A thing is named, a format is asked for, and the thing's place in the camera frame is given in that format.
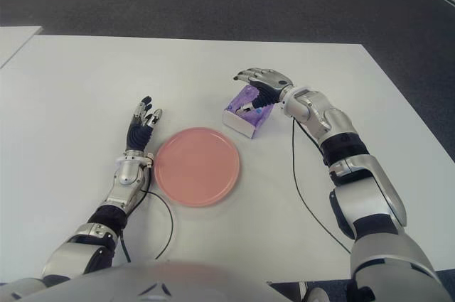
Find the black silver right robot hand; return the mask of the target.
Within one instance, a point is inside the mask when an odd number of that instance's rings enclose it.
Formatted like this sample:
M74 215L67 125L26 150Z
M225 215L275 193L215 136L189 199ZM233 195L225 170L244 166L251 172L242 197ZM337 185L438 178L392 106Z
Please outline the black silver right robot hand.
M235 111L236 115L279 103L282 93L294 86L287 76L276 70L264 68L249 68L240 71L233 80L246 82L258 90L258 95L251 102L242 105Z

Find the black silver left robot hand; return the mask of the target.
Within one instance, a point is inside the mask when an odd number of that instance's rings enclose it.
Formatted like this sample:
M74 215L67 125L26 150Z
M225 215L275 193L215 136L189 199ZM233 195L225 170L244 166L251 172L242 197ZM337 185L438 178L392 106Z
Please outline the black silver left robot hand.
M136 106L127 131L125 151L143 152L149 143L153 130L161 120L163 114L161 109L149 113L152 108L151 101L150 96L145 96Z

